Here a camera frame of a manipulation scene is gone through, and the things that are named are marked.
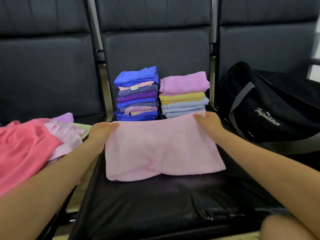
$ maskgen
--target gray bag strap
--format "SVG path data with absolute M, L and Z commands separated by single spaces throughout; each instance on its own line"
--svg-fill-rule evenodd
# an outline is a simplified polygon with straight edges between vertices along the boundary
M 238 105 L 242 102 L 245 96 L 254 88 L 254 84 L 252 82 L 248 82 L 247 85 L 239 92 L 239 94 L 235 97 L 230 113 L 229 120 L 236 132 L 245 140 L 248 140 L 242 131 L 238 128 L 234 117 L 234 110 L 238 107 Z M 254 143 L 257 146 L 265 148 L 267 150 L 279 153 L 281 155 L 295 155 L 302 153 L 310 153 L 320 151 L 320 132 L 306 139 L 297 140 L 297 141 L 279 141 L 279 142 L 265 142 L 261 144 Z

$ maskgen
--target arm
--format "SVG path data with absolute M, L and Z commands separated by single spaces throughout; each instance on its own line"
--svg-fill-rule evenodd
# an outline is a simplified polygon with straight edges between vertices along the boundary
M 194 118 L 234 161 L 320 238 L 320 172 L 225 130 L 216 113 Z
M 118 126 L 95 124 L 83 144 L 0 198 L 1 239 L 36 239 Z

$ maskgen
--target hand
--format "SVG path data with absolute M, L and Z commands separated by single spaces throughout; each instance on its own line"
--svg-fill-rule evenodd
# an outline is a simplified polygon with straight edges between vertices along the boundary
M 218 144 L 218 141 L 226 132 L 222 127 L 219 116 L 214 112 L 206 112 L 205 117 L 196 113 L 193 117 L 198 121 L 205 133 L 207 133 L 207 135 Z
M 89 140 L 94 141 L 99 146 L 99 154 L 102 153 L 104 145 L 111 133 L 119 127 L 119 123 L 100 122 L 93 125 L 90 129 Z

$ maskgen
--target clothing tag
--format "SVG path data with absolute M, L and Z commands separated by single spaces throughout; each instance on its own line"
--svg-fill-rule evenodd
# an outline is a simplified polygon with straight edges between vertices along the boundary
M 137 90 L 138 88 L 139 88 L 138 84 L 133 85 L 133 86 L 130 87 L 131 91 Z

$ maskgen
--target black duffel bag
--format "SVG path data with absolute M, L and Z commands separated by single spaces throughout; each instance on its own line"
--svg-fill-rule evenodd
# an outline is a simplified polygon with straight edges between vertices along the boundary
M 320 171 L 320 83 L 238 62 L 217 96 L 220 116 L 239 136 Z

